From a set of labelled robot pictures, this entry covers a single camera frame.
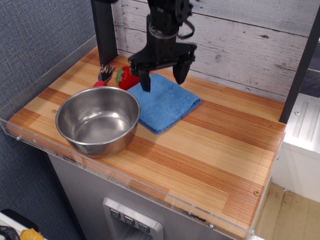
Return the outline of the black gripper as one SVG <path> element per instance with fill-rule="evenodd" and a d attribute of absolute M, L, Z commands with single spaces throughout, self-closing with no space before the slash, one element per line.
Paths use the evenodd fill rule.
<path fill-rule="evenodd" d="M 138 75 L 142 90 L 151 91 L 150 71 L 172 67 L 173 76 L 182 84 L 195 61 L 197 46 L 192 43 L 177 42 L 178 33 L 164 34 L 155 27 L 147 28 L 146 46 L 129 57 L 132 75 Z"/>

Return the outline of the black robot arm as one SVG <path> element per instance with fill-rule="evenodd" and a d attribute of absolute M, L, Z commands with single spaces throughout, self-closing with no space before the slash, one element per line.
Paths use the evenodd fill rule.
<path fill-rule="evenodd" d="M 197 45 L 179 43 L 195 33 L 188 21 L 193 5 L 188 0 L 149 0 L 146 17 L 146 45 L 130 56 L 130 72 L 139 77 L 142 90 L 151 91 L 150 72 L 172 67 L 176 82 L 182 84 L 195 61 Z"/>

